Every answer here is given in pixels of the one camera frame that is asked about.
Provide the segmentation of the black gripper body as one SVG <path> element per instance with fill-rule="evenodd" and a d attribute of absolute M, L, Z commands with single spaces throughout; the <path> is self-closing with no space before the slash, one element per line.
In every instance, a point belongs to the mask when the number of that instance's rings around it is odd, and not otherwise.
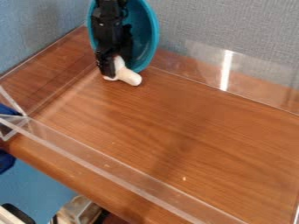
<path fill-rule="evenodd" d="M 132 25 L 125 24 L 126 0 L 96 0 L 90 12 L 90 30 L 96 40 L 96 51 L 118 54 L 120 46 L 132 38 Z"/>

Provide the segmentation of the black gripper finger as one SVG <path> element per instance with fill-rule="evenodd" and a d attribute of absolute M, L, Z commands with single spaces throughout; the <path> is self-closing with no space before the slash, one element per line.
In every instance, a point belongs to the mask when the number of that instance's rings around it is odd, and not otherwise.
<path fill-rule="evenodd" d="M 121 56 L 125 65 L 130 67 L 132 56 L 133 56 L 133 42 L 128 40 L 121 46 L 118 50 L 118 55 Z"/>
<path fill-rule="evenodd" d="M 108 78 L 116 77 L 116 66 L 114 66 L 114 54 L 97 54 L 97 68 L 104 76 Z"/>

